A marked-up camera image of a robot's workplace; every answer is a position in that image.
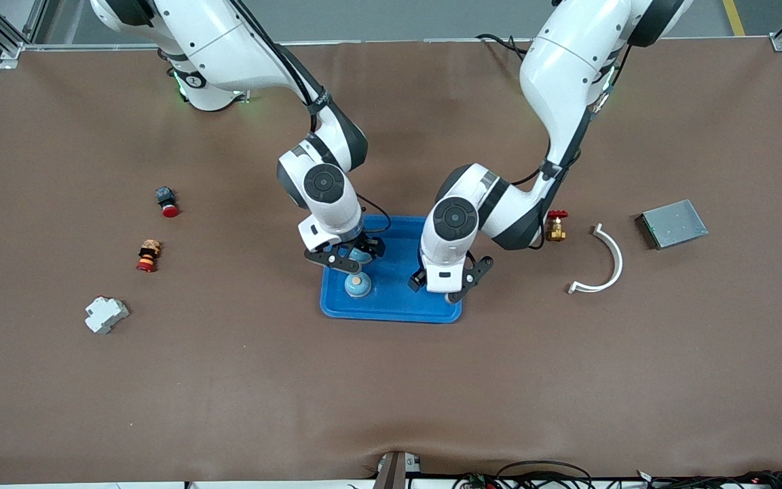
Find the blue plastic tray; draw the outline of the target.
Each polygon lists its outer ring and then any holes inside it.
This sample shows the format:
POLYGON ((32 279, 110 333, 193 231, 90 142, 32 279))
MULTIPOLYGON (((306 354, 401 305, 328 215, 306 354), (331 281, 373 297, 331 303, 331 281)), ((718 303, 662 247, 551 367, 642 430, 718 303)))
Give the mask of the blue plastic tray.
POLYGON ((462 315, 463 304, 450 304, 446 297, 425 289, 414 292, 410 276, 419 268, 417 251, 425 217, 394 215, 387 220, 382 214, 366 214, 368 230, 381 229, 386 244, 383 257, 363 266, 371 278, 371 291, 364 297, 351 297, 344 289, 345 273, 324 269, 319 304, 330 318, 385 320, 424 324, 452 324, 462 315))

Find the brown table cover mat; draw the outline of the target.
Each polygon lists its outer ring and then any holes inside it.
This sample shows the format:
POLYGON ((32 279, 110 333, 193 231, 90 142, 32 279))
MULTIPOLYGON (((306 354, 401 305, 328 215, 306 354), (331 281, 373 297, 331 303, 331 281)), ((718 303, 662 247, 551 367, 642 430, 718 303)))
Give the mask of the brown table cover mat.
POLYGON ((358 479, 390 451, 446 473, 782 471, 769 41, 636 50, 557 195, 567 240, 481 239, 496 266, 452 325, 322 313, 276 180, 305 130, 286 90, 192 109, 148 50, 28 52, 0 73, 0 484, 358 479), (708 235, 651 249, 636 216, 683 199, 708 235), (596 223, 622 274, 567 294, 612 274, 596 223), (130 311, 105 335, 84 322, 98 296, 130 311))

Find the dark red-capped push button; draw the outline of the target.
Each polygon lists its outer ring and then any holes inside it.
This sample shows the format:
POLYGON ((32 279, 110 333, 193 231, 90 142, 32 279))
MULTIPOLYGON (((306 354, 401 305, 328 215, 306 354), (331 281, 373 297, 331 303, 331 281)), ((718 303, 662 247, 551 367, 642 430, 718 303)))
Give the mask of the dark red-capped push button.
POLYGON ((156 203, 161 208, 162 216, 173 219, 179 215, 180 210, 176 203, 176 194, 168 186, 162 186, 155 190, 156 203))

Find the red orange black button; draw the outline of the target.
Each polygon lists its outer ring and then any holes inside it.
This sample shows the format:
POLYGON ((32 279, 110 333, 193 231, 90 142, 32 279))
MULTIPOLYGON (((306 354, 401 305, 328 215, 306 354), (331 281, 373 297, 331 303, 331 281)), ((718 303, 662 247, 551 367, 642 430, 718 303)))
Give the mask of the red orange black button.
POLYGON ((139 260, 136 264, 136 269, 148 273, 155 272, 156 260, 158 260, 161 250, 161 242, 153 239, 144 240, 138 253, 139 260))

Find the grey metal box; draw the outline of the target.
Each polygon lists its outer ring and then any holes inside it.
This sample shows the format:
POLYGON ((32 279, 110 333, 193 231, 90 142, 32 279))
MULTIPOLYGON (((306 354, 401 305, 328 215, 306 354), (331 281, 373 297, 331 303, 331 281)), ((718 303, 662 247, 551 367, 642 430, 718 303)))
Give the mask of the grey metal box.
POLYGON ((709 233, 689 199, 640 213, 634 222, 646 244, 655 250, 676 247, 709 233))

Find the white circuit breaker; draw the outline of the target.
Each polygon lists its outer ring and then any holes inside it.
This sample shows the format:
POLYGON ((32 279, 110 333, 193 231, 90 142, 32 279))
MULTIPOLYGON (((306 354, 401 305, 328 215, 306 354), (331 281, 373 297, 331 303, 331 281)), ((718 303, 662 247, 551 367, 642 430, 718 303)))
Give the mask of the white circuit breaker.
POLYGON ((130 311, 122 301, 117 298, 98 296, 85 308, 87 318, 85 325, 90 331, 97 334, 108 334, 113 325, 130 316, 130 311))

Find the white curved plastic bracket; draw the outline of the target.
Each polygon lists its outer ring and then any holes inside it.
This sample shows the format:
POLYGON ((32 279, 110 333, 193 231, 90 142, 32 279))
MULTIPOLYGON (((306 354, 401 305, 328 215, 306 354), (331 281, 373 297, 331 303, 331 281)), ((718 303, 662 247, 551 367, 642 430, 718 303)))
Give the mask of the white curved plastic bracket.
POLYGON ((578 281, 572 282, 567 289, 567 294, 575 294, 577 292, 596 293, 602 292, 615 285, 622 274, 624 268, 624 257, 617 241, 608 234, 602 225, 602 223, 596 223, 593 227, 592 235, 598 238, 608 248, 612 255, 612 274, 608 281, 601 285, 587 285, 578 281))

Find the metal clamp bracket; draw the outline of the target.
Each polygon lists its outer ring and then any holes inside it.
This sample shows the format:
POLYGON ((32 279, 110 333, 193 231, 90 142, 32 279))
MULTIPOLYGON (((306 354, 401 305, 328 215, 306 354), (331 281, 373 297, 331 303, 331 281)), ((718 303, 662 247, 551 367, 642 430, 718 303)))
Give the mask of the metal clamp bracket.
POLYGON ((421 457, 409 452, 388 452, 378 464, 372 489, 415 489, 413 477, 420 475, 421 457))

